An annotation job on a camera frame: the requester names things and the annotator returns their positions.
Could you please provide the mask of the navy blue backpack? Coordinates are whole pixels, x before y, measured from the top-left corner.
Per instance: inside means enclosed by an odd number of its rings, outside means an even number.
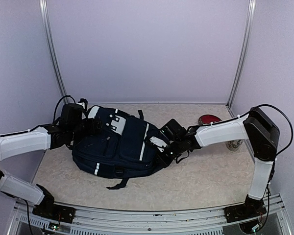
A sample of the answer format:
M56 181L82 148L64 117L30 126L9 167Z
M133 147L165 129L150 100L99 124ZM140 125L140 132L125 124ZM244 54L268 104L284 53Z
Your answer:
M93 106L88 118L102 121L100 133L74 143L72 158L82 171L121 182L109 190L124 188L131 178L150 176L165 168L158 148L149 139L153 136L169 140L155 125L143 119L142 111L135 117L119 109Z

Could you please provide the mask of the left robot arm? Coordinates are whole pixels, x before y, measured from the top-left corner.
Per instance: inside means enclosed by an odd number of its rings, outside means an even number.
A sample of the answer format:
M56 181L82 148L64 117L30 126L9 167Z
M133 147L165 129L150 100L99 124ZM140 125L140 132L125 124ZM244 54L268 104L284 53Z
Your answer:
M67 104L59 118L32 129L0 134L0 163L22 155L43 153L63 146L72 149L87 134L100 129L98 106L85 101ZM60 222L72 222L74 209L55 203L54 196L42 185L34 185L0 168L0 192L34 205L33 213Z

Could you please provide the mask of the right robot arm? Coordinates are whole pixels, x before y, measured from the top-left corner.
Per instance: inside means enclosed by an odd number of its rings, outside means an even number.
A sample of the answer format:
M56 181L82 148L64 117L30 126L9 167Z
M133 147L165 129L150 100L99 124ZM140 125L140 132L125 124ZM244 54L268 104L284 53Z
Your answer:
M270 183L276 158L284 149L278 150L279 128L261 110L261 105L232 119L208 120L188 129L172 119L161 132L171 141L168 145L157 144L159 160L164 166L179 163L185 159L184 153L213 148L220 143L225 143L230 151L246 146L248 158L253 162L253 178L245 202L224 208L226 221L232 223L269 215L270 202L264 203L264 198L271 196Z

